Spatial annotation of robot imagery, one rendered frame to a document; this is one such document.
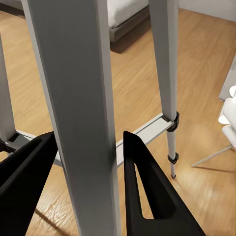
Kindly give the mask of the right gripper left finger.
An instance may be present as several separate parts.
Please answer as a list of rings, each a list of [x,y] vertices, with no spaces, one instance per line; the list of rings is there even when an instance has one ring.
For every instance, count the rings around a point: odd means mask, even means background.
[[[0,162],[0,236],[25,236],[58,152],[53,131]]]

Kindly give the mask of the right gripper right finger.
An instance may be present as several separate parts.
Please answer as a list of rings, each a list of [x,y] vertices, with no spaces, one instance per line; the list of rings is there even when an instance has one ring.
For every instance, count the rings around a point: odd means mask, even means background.
[[[127,236],[206,236],[142,139],[123,132]],[[154,219],[143,217],[137,165]]]

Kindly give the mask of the camera tripod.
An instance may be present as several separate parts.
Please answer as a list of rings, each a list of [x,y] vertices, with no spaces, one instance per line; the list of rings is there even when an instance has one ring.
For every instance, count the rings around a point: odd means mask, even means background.
[[[79,236],[121,236],[107,0],[21,0]],[[178,0],[148,0],[162,113],[133,134],[167,131],[176,178]],[[16,130],[0,34],[0,152],[37,136]]]

